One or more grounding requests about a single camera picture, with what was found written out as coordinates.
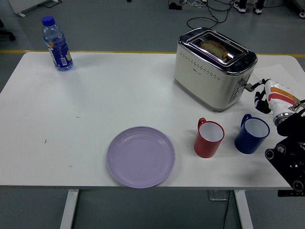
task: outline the white toaster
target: white toaster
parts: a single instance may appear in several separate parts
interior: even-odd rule
[[[211,40],[227,51],[219,59],[200,46]],[[242,95],[257,63],[254,52],[207,28],[197,28],[178,40],[174,77],[184,88],[215,111],[232,106]]]

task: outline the shoe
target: shoe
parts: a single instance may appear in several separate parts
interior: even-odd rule
[[[255,14],[262,14],[263,9],[259,9],[256,4],[254,4]]]
[[[237,2],[234,2],[234,8],[235,9],[237,9],[238,10],[238,12],[240,12],[240,13],[246,13],[246,8],[244,8],[244,9],[242,9],[242,8],[240,8],[239,7],[239,2],[237,1]]]

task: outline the yellow floor stripe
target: yellow floor stripe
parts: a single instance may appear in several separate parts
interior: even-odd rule
[[[27,52],[48,52],[48,50],[0,50],[0,53],[27,53]],[[163,54],[176,54],[176,52],[146,52],[146,51],[71,51],[71,52],[163,53]],[[257,53],[257,55],[293,56],[293,57],[305,58],[305,54]]]

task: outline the mug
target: mug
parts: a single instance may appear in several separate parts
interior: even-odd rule
[[[245,114],[241,129],[234,141],[235,147],[244,154],[252,154],[270,133],[268,124],[260,119]]]
[[[194,143],[196,154],[201,157],[212,157],[224,138],[224,129],[216,122],[200,118],[198,132]]]

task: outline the water bottle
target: water bottle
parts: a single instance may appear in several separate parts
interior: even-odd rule
[[[57,70],[64,72],[73,67],[73,61],[60,27],[55,23],[53,16],[44,16],[42,19],[43,37],[51,53]]]

